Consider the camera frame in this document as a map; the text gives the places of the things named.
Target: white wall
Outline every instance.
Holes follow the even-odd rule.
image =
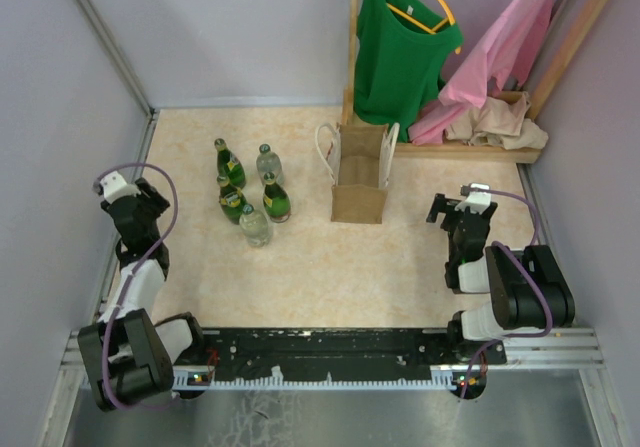
[[[34,445],[110,222],[93,175],[145,118],[73,0],[0,0],[0,445]]]
[[[611,0],[538,118],[550,141],[533,166],[576,311],[638,442],[639,43],[638,0]]]
[[[156,107],[341,101],[349,0],[93,1]],[[447,0],[466,42],[445,75],[510,1]]]

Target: pink shirt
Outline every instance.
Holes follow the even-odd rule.
[[[495,80],[500,92],[510,74],[523,84],[549,27],[553,0],[513,0],[462,62],[438,100],[421,112],[409,127],[414,144],[442,143],[442,133],[471,107],[487,99],[487,83]]]

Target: gray floor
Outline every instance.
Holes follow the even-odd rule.
[[[72,446],[598,446],[577,372],[494,372],[448,392],[208,392],[164,412],[104,414],[81,390]]]

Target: wooden post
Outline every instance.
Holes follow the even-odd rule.
[[[531,108],[527,113],[527,117],[535,119],[538,116],[554,87],[562,77],[562,74],[564,74],[564,71],[567,69],[569,62],[571,62],[578,48],[582,45],[582,41],[589,33],[589,30],[591,30],[591,27],[593,27],[593,24],[608,1],[609,0],[587,0],[585,2],[578,17],[576,17],[576,20],[569,28],[562,45],[551,60],[540,83],[531,94]]]
[[[358,0],[351,0],[349,17],[349,60],[347,64],[347,88],[342,97],[342,123],[353,118],[353,89],[356,78],[356,30],[358,27]]]

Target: clothing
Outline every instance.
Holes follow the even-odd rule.
[[[419,0],[362,0],[354,110],[371,124],[398,122],[398,142],[408,142],[409,125],[438,96],[443,85],[440,69],[463,38],[457,24],[447,23],[436,34],[429,34],[396,16],[387,2],[429,27],[442,17]]]
[[[464,140],[470,145],[496,145],[506,150],[531,147],[542,149],[549,135],[525,119],[529,97],[524,94],[515,104],[488,98],[481,109],[473,107],[458,117],[446,130],[449,140]]]
[[[553,0],[513,0],[478,45],[469,53],[438,100],[423,110],[409,128],[414,144],[441,143],[442,132],[472,107],[487,100],[488,83],[500,92],[510,74],[526,80],[540,50],[551,17]]]

